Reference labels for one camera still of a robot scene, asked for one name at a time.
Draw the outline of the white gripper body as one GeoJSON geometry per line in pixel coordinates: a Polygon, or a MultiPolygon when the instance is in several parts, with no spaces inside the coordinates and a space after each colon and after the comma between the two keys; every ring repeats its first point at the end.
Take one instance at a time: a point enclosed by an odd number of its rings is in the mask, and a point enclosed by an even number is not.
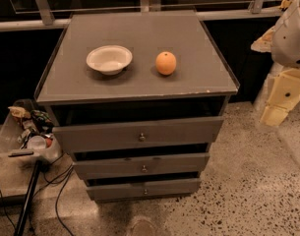
{"type": "Polygon", "coordinates": [[[281,108],[287,112],[300,101],[300,70],[288,69],[274,78],[268,99],[268,106],[281,108]]]}

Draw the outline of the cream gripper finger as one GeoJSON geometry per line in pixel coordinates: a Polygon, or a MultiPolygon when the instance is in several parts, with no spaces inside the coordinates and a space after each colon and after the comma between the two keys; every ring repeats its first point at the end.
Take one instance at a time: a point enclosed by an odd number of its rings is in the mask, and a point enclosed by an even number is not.
{"type": "Polygon", "coordinates": [[[281,107],[266,106],[261,117],[261,122],[268,126],[279,126],[287,117],[288,112],[281,107]]]}

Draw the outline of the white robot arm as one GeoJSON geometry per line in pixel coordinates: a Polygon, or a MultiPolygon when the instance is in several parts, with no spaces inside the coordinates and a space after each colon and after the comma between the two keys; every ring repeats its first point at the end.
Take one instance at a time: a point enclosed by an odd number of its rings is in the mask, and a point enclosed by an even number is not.
{"type": "Polygon", "coordinates": [[[273,79],[261,122],[279,126],[300,101],[300,0],[284,0],[284,13],[251,49],[269,52],[284,71],[273,79]]]}

